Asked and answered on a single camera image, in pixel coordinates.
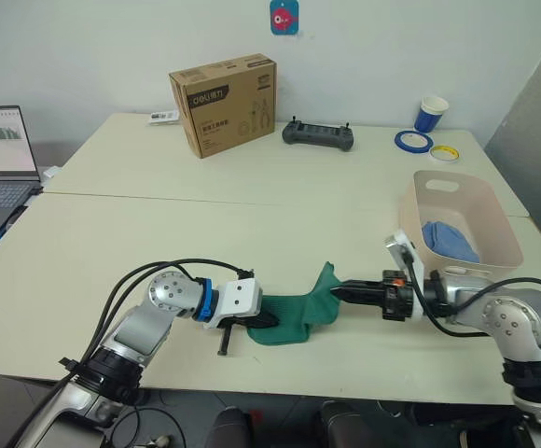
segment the white table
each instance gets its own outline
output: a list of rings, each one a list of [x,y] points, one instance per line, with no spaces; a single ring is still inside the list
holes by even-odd
[[[436,145],[461,152],[454,164],[409,154],[395,128],[354,126],[351,152],[285,144],[271,135],[200,160],[180,125],[147,126],[147,115],[114,114],[66,163],[48,192],[292,204],[325,210],[375,210],[398,203],[418,170],[446,170],[488,181],[511,217],[529,216],[471,133],[439,131]]]
[[[509,219],[525,262],[541,277],[541,235]],[[340,279],[380,279],[395,267],[382,240],[396,204],[326,213],[292,205],[44,194],[0,242],[0,373],[54,379],[79,357],[104,300],[130,269],[157,259],[207,257],[254,268],[265,292],[312,288],[326,260]],[[215,283],[231,273],[201,267]],[[142,299],[146,284],[128,303]],[[458,340],[428,322],[381,320],[378,308],[343,304],[335,324],[303,344],[267,347],[240,329],[218,357],[220,331],[177,319],[143,385],[373,399],[510,403],[492,340]]]

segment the remote controller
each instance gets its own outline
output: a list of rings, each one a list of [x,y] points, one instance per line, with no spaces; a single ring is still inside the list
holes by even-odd
[[[354,144],[354,133],[350,129],[349,123],[339,128],[317,126],[302,123],[294,116],[293,120],[289,121],[283,129],[283,140],[289,145],[307,143],[324,147],[338,147],[343,151],[349,151]]]

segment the green sock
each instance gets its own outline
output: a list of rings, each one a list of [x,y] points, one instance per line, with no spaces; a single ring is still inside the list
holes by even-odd
[[[279,325],[270,329],[248,329],[248,335],[263,345],[305,343],[313,325],[328,325],[339,314],[339,299],[330,293],[341,284],[327,262],[313,290],[303,296],[263,296],[262,310],[279,318]]]

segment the floor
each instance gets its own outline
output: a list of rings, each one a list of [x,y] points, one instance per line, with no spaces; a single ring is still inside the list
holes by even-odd
[[[0,448],[47,390],[43,385],[0,376]],[[312,418],[327,398],[283,395],[213,393],[148,389],[146,405],[171,413],[184,429],[187,448],[201,448],[216,415],[228,406],[238,406],[253,415],[257,446],[314,447]],[[449,427],[416,427],[405,418],[393,418],[375,400],[349,400],[363,414],[389,447],[457,447],[456,431]],[[382,403],[382,407],[396,403]],[[163,434],[178,437],[172,422],[162,413],[141,411],[137,439],[144,443]],[[114,445],[125,446],[135,430],[133,416],[115,431]],[[173,447],[180,447],[179,439]]]

